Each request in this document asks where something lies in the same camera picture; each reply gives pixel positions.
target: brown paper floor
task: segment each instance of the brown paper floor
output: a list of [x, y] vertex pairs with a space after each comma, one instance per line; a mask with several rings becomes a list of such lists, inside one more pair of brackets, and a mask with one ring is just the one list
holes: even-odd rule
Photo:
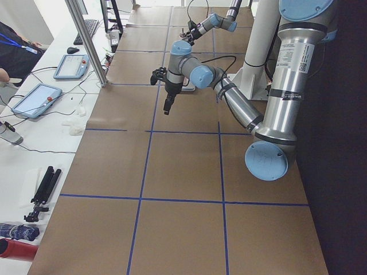
[[[206, 8], [190, 14], [200, 22]], [[251, 11], [237, 19], [234, 33], [198, 40], [198, 58], [235, 55], [237, 72]], [[244, 165], [252, 137], [209, 88], [163, 114], [166, 92], [149, 79], [167, 65], [186, 9], [140, 8], [130, 21], [29, 274], [327, 274], [296, 164], [277, 181], [254, 178]]]

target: blue lanyard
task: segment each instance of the blue lanyard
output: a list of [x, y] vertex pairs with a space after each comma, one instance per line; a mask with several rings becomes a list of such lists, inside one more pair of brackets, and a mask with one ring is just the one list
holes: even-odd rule
[[19, 43], [16, 43], [14, 40], [11, 40], [9, 37], [4, 36], [2, 33], [0, 33], [0, 36], [9, 41], [9, 42], [6, 42], [6, 41], [0, 40], [0, 43], [2, 43], [2, 44], [15, 46], [15, 47], [18, 47], [18, 48], [25, 48], [24, 46], [20, 45]]

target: keyboard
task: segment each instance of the keyboard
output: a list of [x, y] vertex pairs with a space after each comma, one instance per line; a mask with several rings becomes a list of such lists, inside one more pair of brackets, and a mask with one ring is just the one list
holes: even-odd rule
[[[98, 27], [98, 20], [95, 20], [95, 19], [85, 19], [84, 20], [84, 24], [87, 27], [89, 36], [92, 38], [93, 35], [96, 32], [97, 27]], [[79, 34], [76, 36], [73, 44], [74, 45], [82, 45], [83, 44], [83, 42], [82, 42], [81, 37], [80, 37]]]

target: computer mouse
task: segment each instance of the computer mouse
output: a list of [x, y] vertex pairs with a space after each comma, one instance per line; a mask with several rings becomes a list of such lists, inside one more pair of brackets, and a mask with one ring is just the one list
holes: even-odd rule
[[78, 48], [76, 47], [69, 47], [68, 50], [67, 50], [67, 53], [68, 54], [73, 54], [73, 53], [77, 53], [79, 51]]

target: robotic arm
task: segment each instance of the robotic arm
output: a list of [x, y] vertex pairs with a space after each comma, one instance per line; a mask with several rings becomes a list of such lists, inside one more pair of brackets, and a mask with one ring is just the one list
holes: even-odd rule
[[188, 22], [189, 31], [187, 33], [182, 33], [180, 35], [181, 38], [193, 46], [194, 40], [199, 39], [212, 28], [220, 28], [229, 32], [234, 32], [237, 26], [237, 22], [235, 22], [235, 20], [239, 13], [241, 3], [242, 0], [232, 0], [225, 18], [216, 13], [212, 13], [207, 19], [197, 25], [195, 22], [190, 20]]
[[[335, 33], [330, 26], [335, 25], [336, 0], [296, 2], [280, 0], [282, 19], [278, 36], [282, 44], [264, 117], [222, 69], [207, 66], [192, 56], [193, 43], [188, 37], [195, 37], [195, 29], [192, 36], [173, 43], [168, 69], [159, 68], [151, 77], [152, 85], [158, 80], [165, 82], [168, 93], [164, 106], [166, 115], [175, 96], [180, 93], [185, 77], [198, 88], [211, 87], [219, 99], [225, 99], [238, 121], [254, 136], [255, 142], [245, 153], [245, 163], [250, 172], [262, 180], [281, 178], [294, 162], [296, 136], [293, 127], [303, 99], [313, 50], [315, 44], [325, 37], [332, 38]], [[211, 14], [198, 25], [197, 30], [201, 26], [204, 28], [213, 16]]]

